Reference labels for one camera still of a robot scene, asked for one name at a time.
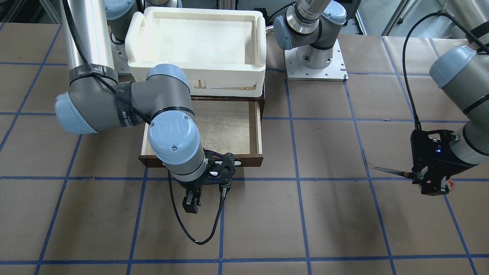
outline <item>open drawer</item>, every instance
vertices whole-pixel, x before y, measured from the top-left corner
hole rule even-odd
[[[192,101],[202,147],[236,156],[237,167],[260,167],[263,161],[262,128],[258,102]],[[145,125],[139,160],[149,168],[164,167],[148,140]]]

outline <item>white plastic bin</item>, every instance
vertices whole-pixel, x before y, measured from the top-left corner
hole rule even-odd
[[[149,7],[126,37],[136,81],[158,64],[185,72],[191,94],[258,97],[265,78],[265,20],[257,11]]]

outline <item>tiled surface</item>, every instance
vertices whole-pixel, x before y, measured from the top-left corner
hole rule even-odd
[[[447,199],[373,169],[412,165],[403,38],[340,36],[350,80],[330,83],[286,80],[268,35],[263,165],[237,169],[214,239],[196,246],[173,214],[166,170],[137,160],[141,127],[72,136],[59,126],[52,106],[68,86],[58,30],[0,29],[0,274],[488,273],[489,162],[454,177]],[[463,126],[426,76],[433,47],[459,44],[409,42],[424,130]],[[206,238],[217,189],[204,188],[191,215],[174,188],[184,224]]]

